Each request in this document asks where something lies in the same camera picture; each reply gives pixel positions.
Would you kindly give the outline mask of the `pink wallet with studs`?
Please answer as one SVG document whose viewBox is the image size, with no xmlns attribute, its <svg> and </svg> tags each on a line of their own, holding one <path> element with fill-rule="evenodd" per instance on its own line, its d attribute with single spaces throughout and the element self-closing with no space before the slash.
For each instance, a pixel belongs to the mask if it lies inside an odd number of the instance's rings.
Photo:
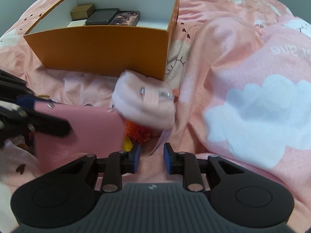
<svg viewBox="0 0 311 233">
<path fill-rule="evenodd" d="M 72 128 L 69 135 L 56 137 L 35 133 L 38 169 L 47 173 L 86 154 L 105 158 L 123 149 L 124 120 L 109 106 L 76 106 L 36 102 L 35 110 L 66 119 Z"/>
</svg>

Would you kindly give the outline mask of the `pink zip pouch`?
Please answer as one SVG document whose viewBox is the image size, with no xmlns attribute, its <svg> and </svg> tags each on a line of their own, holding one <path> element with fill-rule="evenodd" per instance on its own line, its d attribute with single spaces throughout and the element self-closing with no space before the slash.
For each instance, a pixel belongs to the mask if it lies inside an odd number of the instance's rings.
<svg viewBox="0 0 311 233">
<path fill-rule="evenodd" d="M 126 70 L 116 82 L 111 105 L 125 119 L 149 128 L 168 130 L 175 123 L 174 98 L 166 82 Z"/>
</svg>

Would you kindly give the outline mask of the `dark grey box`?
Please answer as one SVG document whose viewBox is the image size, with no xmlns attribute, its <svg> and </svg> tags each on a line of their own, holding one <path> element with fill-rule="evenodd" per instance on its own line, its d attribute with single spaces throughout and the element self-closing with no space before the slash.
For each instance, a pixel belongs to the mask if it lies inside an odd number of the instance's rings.
<svg viewBox="0 0 311 233">
<path fill-rule="evenodd" d="M 100 9 L 96 10 L 85 22 L 86 25 L 109 25 L 119 9 Z"/>
</svg>

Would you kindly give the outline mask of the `illustrated card box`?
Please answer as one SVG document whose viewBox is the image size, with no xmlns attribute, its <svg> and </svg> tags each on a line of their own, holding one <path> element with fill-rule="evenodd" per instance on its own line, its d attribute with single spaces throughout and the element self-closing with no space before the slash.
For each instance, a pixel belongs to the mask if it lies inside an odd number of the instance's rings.
<svg viewBox="0 0 311 233">
<path fill-rule="evenodd" d="M 139 20 L 139 11 L 120 11 L 112 20 L 110 25 L 136 26 Z"/>
</svg>

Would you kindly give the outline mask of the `orange crochet ball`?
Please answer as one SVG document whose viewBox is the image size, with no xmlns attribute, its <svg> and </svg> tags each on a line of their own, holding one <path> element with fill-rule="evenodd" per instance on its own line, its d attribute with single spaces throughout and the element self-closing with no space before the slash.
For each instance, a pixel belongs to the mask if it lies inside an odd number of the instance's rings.
<svg viewBox="0 0 311 233">
<path fill-rule="evenodd" d="M 125 135 L 132 144 L 146 144 L 153 137 L 153 132 L 150 128 L 141 126 L 132 122 L 131 120 L 125 121 Z"/>
</svg>

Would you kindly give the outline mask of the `small white box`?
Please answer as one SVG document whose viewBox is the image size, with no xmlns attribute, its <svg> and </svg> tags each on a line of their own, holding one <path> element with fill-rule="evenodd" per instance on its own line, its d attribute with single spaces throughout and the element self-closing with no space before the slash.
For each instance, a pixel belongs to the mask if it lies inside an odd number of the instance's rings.
<svg viewBox="0 0 311 233">
<path fill-rule="evenodd" d="M 86 25 L 86 19 L 72 21 L 68 24 L 67 27 L 80 27 Z"/>
</svg>

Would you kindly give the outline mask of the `orange cardboard box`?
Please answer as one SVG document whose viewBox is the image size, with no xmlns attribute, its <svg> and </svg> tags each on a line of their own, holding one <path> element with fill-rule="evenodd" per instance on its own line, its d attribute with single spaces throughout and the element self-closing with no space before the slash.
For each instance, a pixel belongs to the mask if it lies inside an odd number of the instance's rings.
<svg viewBox="0 0 311 233">
<path fill-rule="evenodd" d="M 40 16 L 24 38 L 44 67 L 118 77 L 125 70 L 164 78 L 180 0 L 60 0 Z M 80 4 L 136 10 L 136 26 L 72 27 Z"/>
</svg>

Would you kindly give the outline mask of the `pink patterned duvet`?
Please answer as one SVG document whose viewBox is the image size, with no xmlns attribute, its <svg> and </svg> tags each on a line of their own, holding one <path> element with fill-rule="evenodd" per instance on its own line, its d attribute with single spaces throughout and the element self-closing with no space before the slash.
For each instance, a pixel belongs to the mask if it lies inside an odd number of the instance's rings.
<svg viewBox="0 0 311 233">
<path fill-rule="evenodd" d="M 58 1 L 37 0 L 1 36 L 1 69 L 57 102 L 105 105 L 115 78 L 46 70 L 23 38 Z M 277 0 L 180 0 L 166 68 L 178 96 L 174 127 L 125 183 L 178 180 L 165 173 L 158 147 L 168 141 L 285 185 L 295 199 L 288 224 L 310 229 L 310 24 Z M 12 193 L 41 175 L 37 159 L 11 141 L 1 149 L 1 232 L 17 227 Z"/>
</svg>

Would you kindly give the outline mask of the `small brown cardboard box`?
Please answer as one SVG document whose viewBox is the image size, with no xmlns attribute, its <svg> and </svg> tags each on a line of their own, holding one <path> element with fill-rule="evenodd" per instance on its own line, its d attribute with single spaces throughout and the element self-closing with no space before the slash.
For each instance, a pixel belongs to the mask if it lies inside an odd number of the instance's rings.
<svg viewBox="0 0 311 233">
<path fill-rule="evenodd" d="M 82 4 L 74 7 L 70 11 L 70 15 L 73 21 L 88 19 L 95 12 L 95 6 L 93 4 Z"/>
</svg>

